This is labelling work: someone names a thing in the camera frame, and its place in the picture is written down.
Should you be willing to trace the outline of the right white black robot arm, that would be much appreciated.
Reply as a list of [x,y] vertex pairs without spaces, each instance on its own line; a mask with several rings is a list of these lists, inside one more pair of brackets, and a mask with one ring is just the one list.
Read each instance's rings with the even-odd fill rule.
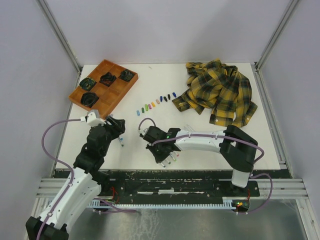
[[170,128],[165,132],[151,125],[138,132],[147,142],[146,149],[158,164],[163,163],[174,152],[197,150],[221,154],[232,168],[229,183],[231,193],[240,196],[247,191],[248,180],[256,162],[256,152],[260,148],[258,142],[239,127],[229,125],[225,130],[214,132]]

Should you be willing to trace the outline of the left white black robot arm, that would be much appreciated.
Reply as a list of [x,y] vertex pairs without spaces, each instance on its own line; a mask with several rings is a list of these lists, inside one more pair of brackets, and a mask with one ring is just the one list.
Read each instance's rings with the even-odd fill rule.
[[90,126],[86,143],[70,170],[67,180],[52,202],[38,217],[31,216],[25,226],[30,240],[67,240],[73,225],[89,203],[111,189],[109,176],[100,171],[109,146],[125,133],[126,121],[112,116],[100,118],[94,110],[78,118]]

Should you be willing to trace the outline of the orange compartment tray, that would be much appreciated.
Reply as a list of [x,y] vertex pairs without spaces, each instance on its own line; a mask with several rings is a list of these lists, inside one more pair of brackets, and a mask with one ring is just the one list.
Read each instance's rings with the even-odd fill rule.
[[107,117],[138,80],[130,69],[104,59],[69,95],[69,100],[87,110],[98,110]]

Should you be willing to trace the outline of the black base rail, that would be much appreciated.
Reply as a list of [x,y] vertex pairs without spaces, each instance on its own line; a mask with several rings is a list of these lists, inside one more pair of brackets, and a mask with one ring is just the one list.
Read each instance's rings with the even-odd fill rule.
[[256,181],[245,188],[232,185],[232,171],[214,170],[110,170],[108,186],[100,197],[118,204],[221,204],[224,197],[259,197]]

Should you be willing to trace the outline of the yellow plaid shirt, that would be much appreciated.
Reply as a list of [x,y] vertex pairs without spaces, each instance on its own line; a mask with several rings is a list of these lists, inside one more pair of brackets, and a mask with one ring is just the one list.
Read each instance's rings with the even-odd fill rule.
[[219,59],[207,63],[187,62],[187,90],[172,100],[184,112],[195,110],[199,115],[210,109],[209,123],[242,128],[250,122],[258,106],[252,101],[250,80],[237,66]]

